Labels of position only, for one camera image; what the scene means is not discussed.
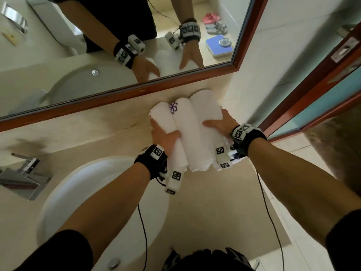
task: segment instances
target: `pink slipper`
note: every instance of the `pink slipper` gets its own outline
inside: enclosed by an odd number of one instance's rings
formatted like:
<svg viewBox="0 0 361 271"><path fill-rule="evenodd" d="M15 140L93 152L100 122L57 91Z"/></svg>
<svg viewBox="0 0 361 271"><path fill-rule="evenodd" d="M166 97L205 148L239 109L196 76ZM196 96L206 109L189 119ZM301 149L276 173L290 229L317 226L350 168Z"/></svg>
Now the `pink slipper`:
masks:
<svg viewBox="0 0 361 271"><path fill-rule="evenodd" d="M215 21L219 21L220 17L217 14L207 13L205 17L202 18L204 24L212 24Z"/></svg>

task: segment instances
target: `wire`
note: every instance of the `wire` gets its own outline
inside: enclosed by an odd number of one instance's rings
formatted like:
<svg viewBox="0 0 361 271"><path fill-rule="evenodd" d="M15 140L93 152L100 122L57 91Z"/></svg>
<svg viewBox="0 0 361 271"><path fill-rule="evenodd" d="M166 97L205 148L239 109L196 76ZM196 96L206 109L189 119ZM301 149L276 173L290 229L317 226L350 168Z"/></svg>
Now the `wire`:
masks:
<svg viewBox="0 0 361 271"><path fill-rule="evenodd" d="M158 12L160 15L162 15L162 16L164 16L164 17L167 17L168 19L171 19L176 25L178 25L178 23L176 22L176 21L174 21L172 18L170 18L170 17L168 17L168 16L166 16L166 15L164 15L164 14L161 14L158 10L156 10L156 8L152 5L152 3L148 0L148 2L149 2L149 4L151 4L151 6L152 6L152 8L154 8L154 10L156 11L156 12Z"/></svg>
<svg viewBox="0 0 361 271"><path fill-rule="evenodd" d="M157 180L157 182L159 182L162 186L166 187L166 185L163 184L163 183L161 183L161 182L158 180L158 178L156 178L156 180Z"/></svg>
<svg viewBox="0 0 361 271"><path fill-rule="evenodd" d="M143 226L143 231L144 231L144 237L146 238L146 261L144 263L144 268L143 271L146 269L147 267L147 259L148 259L148 240L147 240L147 233L146 233L146 229L144 227L144 223L143 223L143 219L142 219L142 214L140 213L140 208L138 205L138 212L139 212L139 217L140 217L140 221L142 222L142 226Z"/></svg>
<svg viewBox="0 0 361 271"><path fill-rule="evenodd" d="M261 185L261 180L259 179L259 173L258 173L258 171L256 171L256 172L257 172L257 178L258 178L259 186L261 187L263 200L264 200L264 202L265 202L265 206L266 206L267 214L268 214L268 217L270 218L271 223L272 223L272 225L273 225L274 232L276 232L276 236L277 236L277 240L278 240L278 243L279 243L279 247L281 248L281 254L282 254L282 266L283 266L283 271L284 271L284 256L283 256L283 249L282 249L281 241L279 240L278 233L277 233L277 230L276 230L276 226L274 225L273 220L272 220L272 218L271 218L271 215L270 215L270 213L269 213L269 211L268 211L268 207L267 207L267 203L266 203L265 194L264 194L264 192L263 192L263 188L262 188L262 185Z"/></svg>

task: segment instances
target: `black shirt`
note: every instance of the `black shirt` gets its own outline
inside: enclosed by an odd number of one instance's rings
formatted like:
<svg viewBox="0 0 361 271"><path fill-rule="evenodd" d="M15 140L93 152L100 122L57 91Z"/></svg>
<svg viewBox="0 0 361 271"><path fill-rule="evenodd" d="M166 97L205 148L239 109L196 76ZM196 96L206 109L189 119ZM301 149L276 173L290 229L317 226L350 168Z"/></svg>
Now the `black shirt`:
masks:
<svg viewBox="0 0 361 271"><path fill-rule="evenodd" d="M68 0L49 0L61 3ZM141 41L157 37L157 30L148 0L75 0L80 2L120 41L128 42L135 34ZM84 35L87 53L102 50Z"/></svg>
<svg viewBox="0 0 361 271"><path fill-rule="evenodd" d="M361 254L361 209L342 218L326 237L326 248L336 271L359 270L358 258ZM210 253L198 251L183 258L174 270L193 270L195 263L210 260ZM218 255L216 270L237 270L228 258ZM86 238L79 232L65 230L56 233L46 243L30 255L16 271L23 270L83 270L93 266L93 253Z"/></svg>

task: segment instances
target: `forearm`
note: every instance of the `forearm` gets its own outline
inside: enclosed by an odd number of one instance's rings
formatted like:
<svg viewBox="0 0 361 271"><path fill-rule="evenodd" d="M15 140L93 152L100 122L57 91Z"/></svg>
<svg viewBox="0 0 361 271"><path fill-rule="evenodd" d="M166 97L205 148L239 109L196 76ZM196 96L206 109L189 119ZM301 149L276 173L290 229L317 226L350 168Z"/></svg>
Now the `forearm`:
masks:
<svg viewBox="0 0 361 271"><path fill-rule="evenodd" d="M64 15L77 26L90 40L113 55L119 40L95 18L82 4L77 1L59 3Z"/></svg>
<svg viewBox="0 0 361 271"><path fill-rule="evenodd" d="M194 18L192 0L171 0L171 2L180 23Z"/></svg>
<svg viewBox="0 0 361 271"><path fill-rule="evenodd" d="M318 242L361 199L321 168L257 138L248 156L263 181L290 214Z"/></svg>
<svg viewBox="0 0 361 271"><path fill-rule="evenodd" d="M84 201L58 230L72 229L88 240L94 264L136 209L150 179L148 169L135 163L114 181Z"/></svg>

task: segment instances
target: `mirror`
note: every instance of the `mirror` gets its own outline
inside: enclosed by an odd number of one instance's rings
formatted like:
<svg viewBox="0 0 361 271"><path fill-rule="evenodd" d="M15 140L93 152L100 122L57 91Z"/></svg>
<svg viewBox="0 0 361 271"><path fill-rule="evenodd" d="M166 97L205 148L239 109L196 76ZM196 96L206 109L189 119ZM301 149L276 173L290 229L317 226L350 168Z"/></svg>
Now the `mirror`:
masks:
<svg viewBox="0 0 361 271"><path fill-rule="evenodd" d="M209 69L233 66L255 2L0 0L0 121L185 74L214 77Z"/></svg>

